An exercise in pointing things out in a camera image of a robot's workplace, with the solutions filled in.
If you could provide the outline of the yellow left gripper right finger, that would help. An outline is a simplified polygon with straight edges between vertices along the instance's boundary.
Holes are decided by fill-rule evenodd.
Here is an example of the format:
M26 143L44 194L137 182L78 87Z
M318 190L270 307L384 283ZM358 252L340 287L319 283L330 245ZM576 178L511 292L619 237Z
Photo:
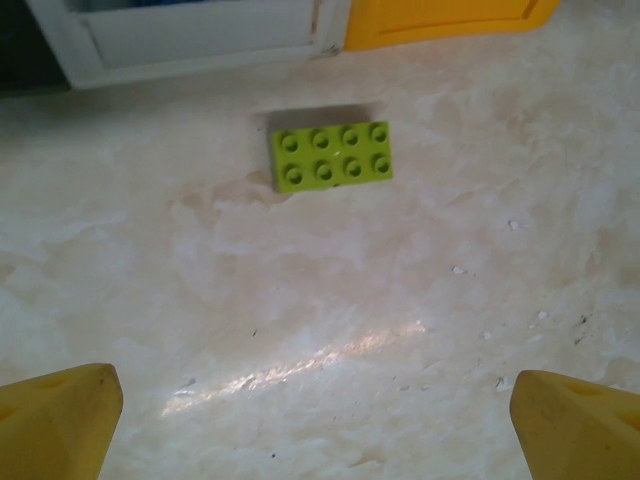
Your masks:
M637 479L639 396L526 370L509 412L534 479Z

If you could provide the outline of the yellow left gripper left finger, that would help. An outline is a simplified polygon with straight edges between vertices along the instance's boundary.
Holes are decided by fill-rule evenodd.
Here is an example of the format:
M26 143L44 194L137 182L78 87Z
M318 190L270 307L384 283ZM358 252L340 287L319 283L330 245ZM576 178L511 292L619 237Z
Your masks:
M3 479L96 479L123 409L115 367L93 363L1 387Z

